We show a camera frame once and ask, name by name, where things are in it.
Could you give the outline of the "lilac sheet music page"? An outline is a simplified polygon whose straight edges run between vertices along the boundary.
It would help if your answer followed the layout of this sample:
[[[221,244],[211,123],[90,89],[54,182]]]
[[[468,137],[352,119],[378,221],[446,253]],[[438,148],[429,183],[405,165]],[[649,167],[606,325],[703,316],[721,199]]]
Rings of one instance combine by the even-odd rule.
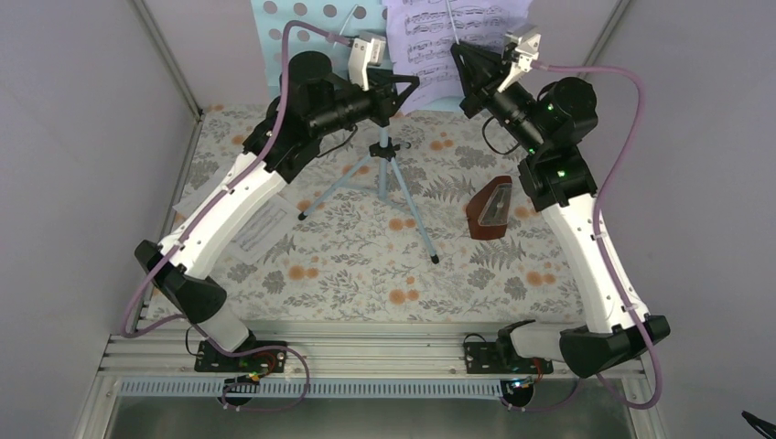
[[[400,109],[457,112],[463,98],[450,52],[469,43],[500,54],[503,36],[527,23],[529,1],[385,1],[393,72],[420,84]]]

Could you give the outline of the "brown wooden metronome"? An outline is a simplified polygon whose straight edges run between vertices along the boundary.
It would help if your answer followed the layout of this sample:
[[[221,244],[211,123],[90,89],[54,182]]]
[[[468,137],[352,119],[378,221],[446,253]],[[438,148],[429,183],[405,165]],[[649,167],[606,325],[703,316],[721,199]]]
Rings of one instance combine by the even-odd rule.
[[[512,200],[512,178],[498,176],[477,192],[466,206],[469,236],[492,241],[506,235]]]

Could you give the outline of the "light blue music stand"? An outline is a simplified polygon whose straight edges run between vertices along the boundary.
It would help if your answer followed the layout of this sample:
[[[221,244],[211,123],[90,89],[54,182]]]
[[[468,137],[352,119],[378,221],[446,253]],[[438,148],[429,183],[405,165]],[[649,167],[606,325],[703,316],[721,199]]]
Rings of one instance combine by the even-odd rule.
[[[299,32],[317,35],[327,43],[346,48],[345,71],[337,72],[330,55],[320,49],[293,51],[293,41]],[[363,116],[369,104],[368,96],[366,91],[350,82],[350,46],[360,33],[347,36],[308,23],[302,16],[289,19],[278,33],[279,95],[243,143],[244,152],[253,155],[257,166],[266,174],[279,178],[287,185],[312,161],[325,156],[321,145],[327,135],[339,131],[356,134],[360,123],[374,123],[378,128],[378,139],[369,146],[366,156],[357,165],[364,166],[373,159],[378,161],[376,193],[381,201],[387,199],[388,177],[396,178],[431,263],[439,263],[439,254],[398,163],[397,154],[402,146],[389,134],[390,121],[365,120]]]

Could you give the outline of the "clear plastic metronome cover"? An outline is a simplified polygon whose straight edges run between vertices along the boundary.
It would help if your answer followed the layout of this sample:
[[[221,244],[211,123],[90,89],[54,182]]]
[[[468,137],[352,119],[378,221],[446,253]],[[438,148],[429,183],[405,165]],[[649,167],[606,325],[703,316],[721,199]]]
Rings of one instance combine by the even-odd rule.
[[[508,223],[512,184],[485,187],[481,195],[485,196],[485,203],[478,216],[478,224],[483,227],[505,226]]]

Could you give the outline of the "white sheet music page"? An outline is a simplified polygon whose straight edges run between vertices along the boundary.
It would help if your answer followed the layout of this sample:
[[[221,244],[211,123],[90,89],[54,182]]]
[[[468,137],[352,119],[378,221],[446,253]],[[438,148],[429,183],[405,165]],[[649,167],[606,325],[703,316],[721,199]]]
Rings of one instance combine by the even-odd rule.
[[[257,263],[297,223],[300,211],[279,195],[272,196],[238,230],[215,261],[231,257],[248,265]]]

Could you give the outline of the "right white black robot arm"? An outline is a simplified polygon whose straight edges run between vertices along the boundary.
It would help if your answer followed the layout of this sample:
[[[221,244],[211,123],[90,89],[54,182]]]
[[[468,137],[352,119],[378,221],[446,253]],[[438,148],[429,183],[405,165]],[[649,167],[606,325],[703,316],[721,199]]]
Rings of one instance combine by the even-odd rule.
[[[565,77],[532,95],[510,76],[505,57],[469,43],[451,55],[468,117],[489,112],[524,149],[518,165],[523,192],[556,236],[580,293],[585,322],[561,327],[533,320],[505,327],[498,365],[517,372],[532,358],[565,363],[588,378],[636,359],[670,335],[633,290],[613,248],[598,205],[599,189],[579,151],[598,124],[597,95],[578,77]]]

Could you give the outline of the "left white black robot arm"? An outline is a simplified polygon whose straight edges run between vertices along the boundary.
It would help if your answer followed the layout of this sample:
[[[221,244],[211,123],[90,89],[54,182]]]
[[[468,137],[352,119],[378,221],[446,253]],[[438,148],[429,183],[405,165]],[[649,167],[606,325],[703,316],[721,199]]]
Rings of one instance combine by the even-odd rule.
[[[219,185],[159,243],[141,241],[135,258],[160,290],[218,350],[233,370],[254,358],[251,330],[228,307],[210,272],[248,220],[321,154],[325,136],[369,120],[384,128],[419,87],[412,75],[358,62],[348,78],[334,73],[328,56],[305,51],[280,75],[281,94],[243,143]]]

